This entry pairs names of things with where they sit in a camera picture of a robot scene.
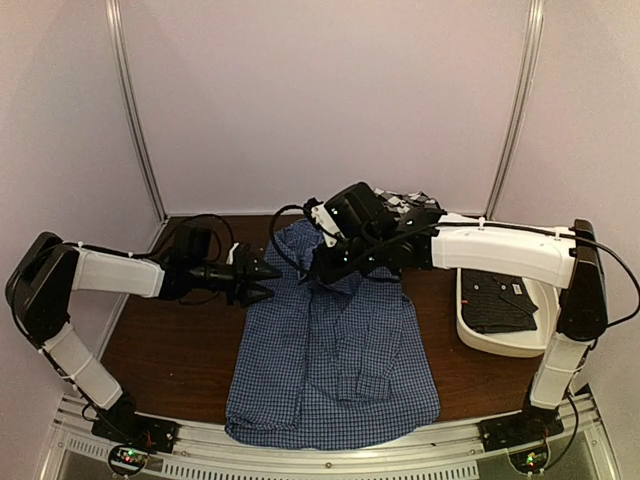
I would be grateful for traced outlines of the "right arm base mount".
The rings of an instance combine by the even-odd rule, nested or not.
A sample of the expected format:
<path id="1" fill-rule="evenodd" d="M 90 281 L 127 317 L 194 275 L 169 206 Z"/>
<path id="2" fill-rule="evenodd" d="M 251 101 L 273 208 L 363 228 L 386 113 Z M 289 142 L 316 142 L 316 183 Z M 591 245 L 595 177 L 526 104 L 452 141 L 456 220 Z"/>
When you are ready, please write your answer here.
<path id="1" fill-rule="evenodd" d="M 520 412 L 482 420 L 478 424 L 478 430 L 484 451 L 491 452 L 529 443 L 542 443 L 549 436 L 563 433 L 564 426 L 554 415 L 543 418 Z"/>

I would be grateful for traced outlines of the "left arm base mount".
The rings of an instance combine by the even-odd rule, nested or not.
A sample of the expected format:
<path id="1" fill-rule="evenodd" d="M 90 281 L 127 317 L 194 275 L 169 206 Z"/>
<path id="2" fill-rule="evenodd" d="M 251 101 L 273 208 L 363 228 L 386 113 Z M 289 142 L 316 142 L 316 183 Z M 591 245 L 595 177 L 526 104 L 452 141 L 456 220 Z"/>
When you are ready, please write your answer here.
<path id="1" fill-rule="evenodd" d="M 94 436 L 151 453 L 172 453 L 177 431 L 175 421 L 137 413 L 100 414 L 91 428 Z"/>

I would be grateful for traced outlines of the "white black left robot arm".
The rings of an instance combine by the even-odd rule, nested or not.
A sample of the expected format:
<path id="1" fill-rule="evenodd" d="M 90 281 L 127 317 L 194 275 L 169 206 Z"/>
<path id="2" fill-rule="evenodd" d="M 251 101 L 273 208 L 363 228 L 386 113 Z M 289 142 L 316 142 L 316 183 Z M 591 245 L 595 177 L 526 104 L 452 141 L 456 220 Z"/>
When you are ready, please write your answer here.
<path id="1" fill-rule="evenodd" d="M 5 297 L 17 328 L 94 409 L 95 433 L 133 444 L 152 437 L 154 428 L 77 331 L 76 296 L 96 292 L 178 301 L 202 291 L 221 293 L 242 307 L 272 297 L 265 283 L 280 277 L 276 267 L 239 242 L 214 261 L 210 242 L 209 233 L 189 227 L 159 252 L 134 254 L 67 242 L 45 231 L 11 274 Z"/>

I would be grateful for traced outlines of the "blue checked long sleeve shirt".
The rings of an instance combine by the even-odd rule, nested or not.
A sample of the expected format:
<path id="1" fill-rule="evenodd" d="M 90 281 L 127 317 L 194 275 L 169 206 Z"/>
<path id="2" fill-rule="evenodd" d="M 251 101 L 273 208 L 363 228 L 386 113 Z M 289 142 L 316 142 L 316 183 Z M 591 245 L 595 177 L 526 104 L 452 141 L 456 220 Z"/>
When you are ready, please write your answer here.
<path id="1" fill-rule="evenodd" d="M 295 269 L 323 241 L 310 222 L 278 230 L 282 272 L 247 312 L 226 434 L 247 445 L 353 450 L 436 421 L 440 401 L 415 308 L 400 283 L 352 274 L 326 285 Z"/>

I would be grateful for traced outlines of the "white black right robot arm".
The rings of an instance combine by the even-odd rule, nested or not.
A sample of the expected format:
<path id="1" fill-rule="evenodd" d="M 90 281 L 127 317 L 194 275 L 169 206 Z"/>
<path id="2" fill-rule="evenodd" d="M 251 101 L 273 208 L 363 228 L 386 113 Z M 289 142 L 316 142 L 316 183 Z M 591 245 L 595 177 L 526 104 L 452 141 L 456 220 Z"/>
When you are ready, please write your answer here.
<path id="1" fill-rule="evenodd" d="M 358 214 L 317 205 L 309 213 L 322 232 L 311 275 L 326 283 L 378 267 L 477 270 L 520 277 L 557 292 L 551 337 L 513 419 L 519 440 L 535 440 L 551 424 L 587 350 L 608 326 L 604 275 L 589 223 L 535 228 L 414 208 L 395 219 L 384 209 Z"/>

